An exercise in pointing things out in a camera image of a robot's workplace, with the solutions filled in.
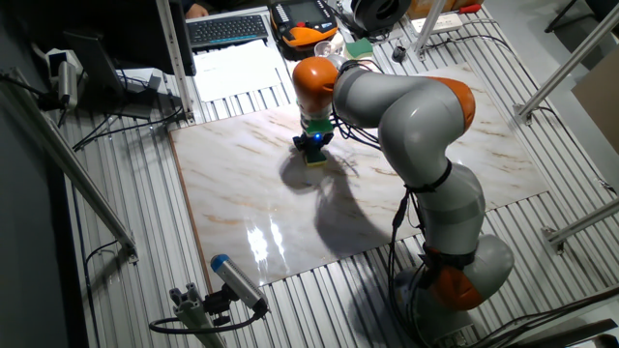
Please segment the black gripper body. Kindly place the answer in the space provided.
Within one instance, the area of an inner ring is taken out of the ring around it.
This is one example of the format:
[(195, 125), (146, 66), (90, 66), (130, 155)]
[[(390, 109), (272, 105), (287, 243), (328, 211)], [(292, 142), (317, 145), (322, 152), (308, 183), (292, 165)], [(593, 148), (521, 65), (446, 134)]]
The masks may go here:
[(319, 151), (322, 147), (322, 135), (327, 132), (303, 133), (307, 137), (307, 149), (302, 152)]

